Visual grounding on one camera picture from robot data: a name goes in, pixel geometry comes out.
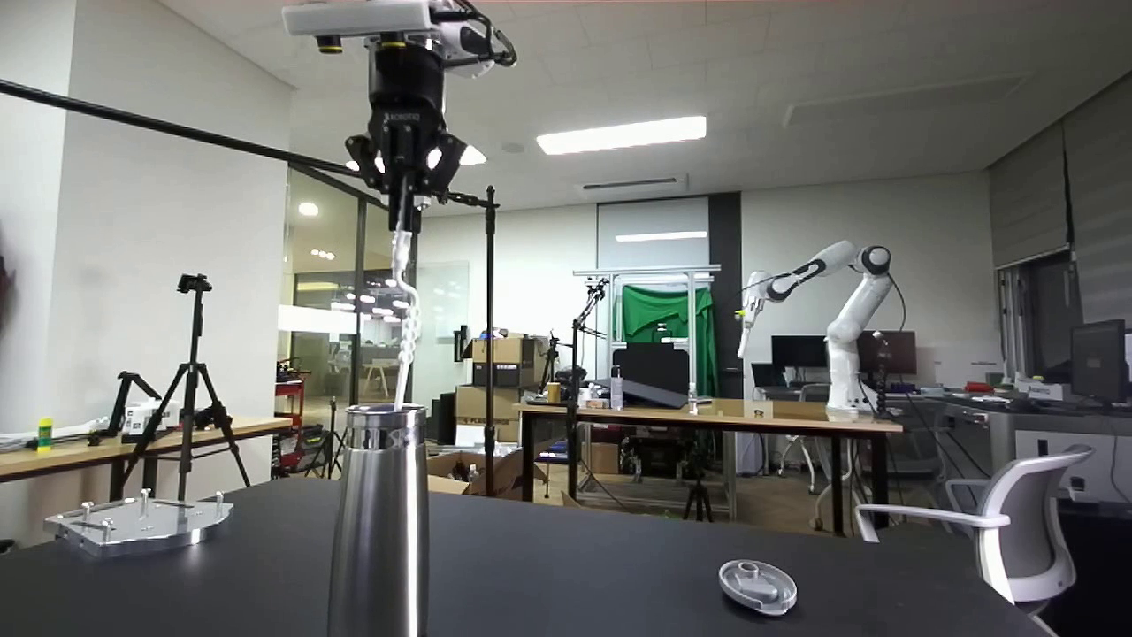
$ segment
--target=chair armrest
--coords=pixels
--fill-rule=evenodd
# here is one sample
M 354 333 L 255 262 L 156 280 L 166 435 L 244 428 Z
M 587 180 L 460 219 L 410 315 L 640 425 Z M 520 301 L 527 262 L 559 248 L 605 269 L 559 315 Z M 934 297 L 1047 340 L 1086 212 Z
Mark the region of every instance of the chair armrest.
M 916 517 L 916 520 L 959 524 L 959 527 L 976 527 L 976 531 L 1012 524 L 1008 517 L 973 517 L 973 513 L 955 513 L 955 510 L 884 506 L 884 503 L 860 503 L 853 513 L 856 513 L 856 527 L 860 527 L 863 541 L 877 541 L 877 527 L 870 517 Z
M 945 485 L 969 485 L 969 488 L 987 488 L 987 478 L 948 478 Z

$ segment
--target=small dish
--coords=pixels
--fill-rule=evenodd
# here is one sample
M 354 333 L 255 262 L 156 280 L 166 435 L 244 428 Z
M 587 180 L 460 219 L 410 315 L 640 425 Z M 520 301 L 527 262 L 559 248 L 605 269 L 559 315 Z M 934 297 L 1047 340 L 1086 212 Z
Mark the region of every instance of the small dish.
M 785 616 L 799 598 L 799 584 L 785 570 L 761 559 L 722 563 L 718 587 L 725 598 L 761 616 Z

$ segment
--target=glass partition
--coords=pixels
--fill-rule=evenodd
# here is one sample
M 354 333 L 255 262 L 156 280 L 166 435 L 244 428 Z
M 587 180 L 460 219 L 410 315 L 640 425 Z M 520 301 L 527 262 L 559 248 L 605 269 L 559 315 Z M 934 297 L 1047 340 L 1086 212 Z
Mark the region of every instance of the glass partition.
M 333 403 L 393 400 L 400 322 L 386 280 L 386 209 L 290 170 L 279 372 L 304 379 L 304 421 L 325 425 Z

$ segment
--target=monitor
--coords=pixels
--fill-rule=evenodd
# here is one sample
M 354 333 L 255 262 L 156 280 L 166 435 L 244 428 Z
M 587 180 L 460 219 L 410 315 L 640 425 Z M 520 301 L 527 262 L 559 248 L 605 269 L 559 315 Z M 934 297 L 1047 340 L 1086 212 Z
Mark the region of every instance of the monitor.
M 775 368 L 828 368 L 824 336 L 771 336 Z
M 782 368 L 775 365 L 750 365 L 753 386 L 782 386 Z
M 916 375 L 916 333 L 860 333 L 856 354 L 863 375 Z
M 623 372 L 626 403 L 686 403 L 686 350 L 676 350 L 672 343 L 626 343 L 626 350 L 612 350 L 612 365 Z
M 1072 396 L 1128 400 L 1125 322 L 1086 322 L 1072 333 Z

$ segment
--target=ceiling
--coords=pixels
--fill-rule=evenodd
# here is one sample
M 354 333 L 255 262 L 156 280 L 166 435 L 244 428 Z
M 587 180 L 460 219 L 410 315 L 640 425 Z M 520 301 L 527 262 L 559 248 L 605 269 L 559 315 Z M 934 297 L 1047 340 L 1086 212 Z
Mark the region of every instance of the ceiling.
M 301 0 L 166 0 L 294 85 L 290 149 L 347 159 L 368 124 L 364 50 L 283 32 Z M 983 170 L 1132 71 L 1125 0 L 481 0 L 520 64 L 446 81 L 449 131 L 488 166 L 456 191 L 506 209 L 580 184 L 676 177 L 753 191 Z M 708 113 L 708 138 L 548 159 L 534 134 Z

